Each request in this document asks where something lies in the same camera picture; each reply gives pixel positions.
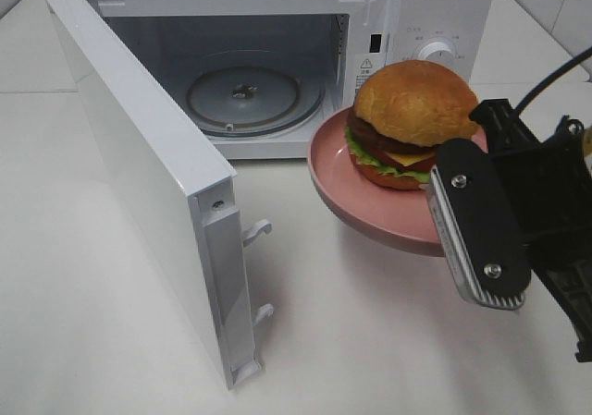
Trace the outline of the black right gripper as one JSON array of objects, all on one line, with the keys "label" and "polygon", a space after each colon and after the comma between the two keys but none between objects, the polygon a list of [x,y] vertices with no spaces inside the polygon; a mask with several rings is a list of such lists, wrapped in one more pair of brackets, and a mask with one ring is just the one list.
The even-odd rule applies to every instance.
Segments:
[{"label": "black right gripper", "polygon": [[585,128],[565,115],[539,140],[506,99],[481,102],[470,118],[486,132],[489,155],[471,140],[442,144],[428,209],[461,297],[516,311],[531,280],[525,250],[536,269],[591,269]]}]

